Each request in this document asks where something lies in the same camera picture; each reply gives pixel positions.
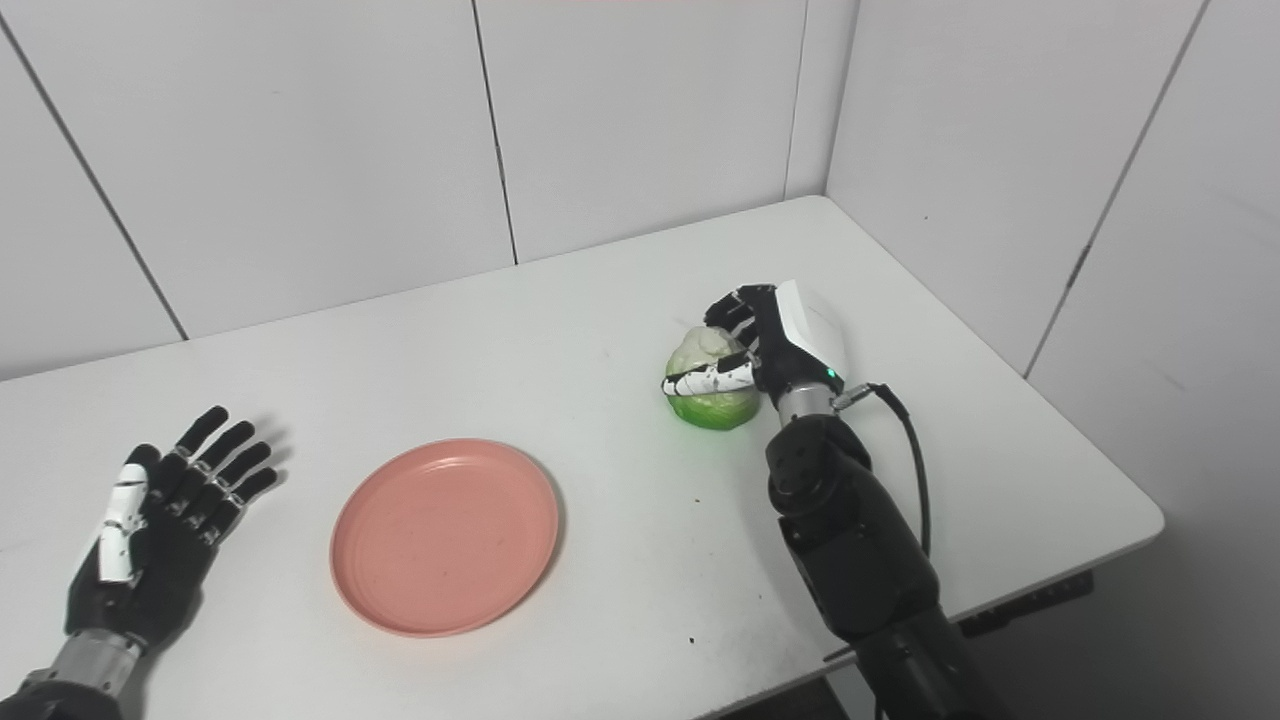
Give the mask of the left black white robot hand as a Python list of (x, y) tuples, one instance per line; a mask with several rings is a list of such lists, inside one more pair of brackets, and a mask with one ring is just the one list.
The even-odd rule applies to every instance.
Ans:
[(145, 651), (175, 639), (220, 546), (278, 482), (252, 421), (215, 405), (166, 451), (138, 445), (116, 474), (68, 591), (64, 632), (106, 632)]

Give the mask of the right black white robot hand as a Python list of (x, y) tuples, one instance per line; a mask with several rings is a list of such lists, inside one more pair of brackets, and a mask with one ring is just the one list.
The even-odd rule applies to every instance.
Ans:
[(726, 332), (741, 350), (667, 375), (669, 397), (718, 395), (748, 388), (774, 402), (787, 392), (822, 384), (844, 392), (844, 332), (829, 309), (797, 281), (742, 284), (712, 304), (704, 327)]

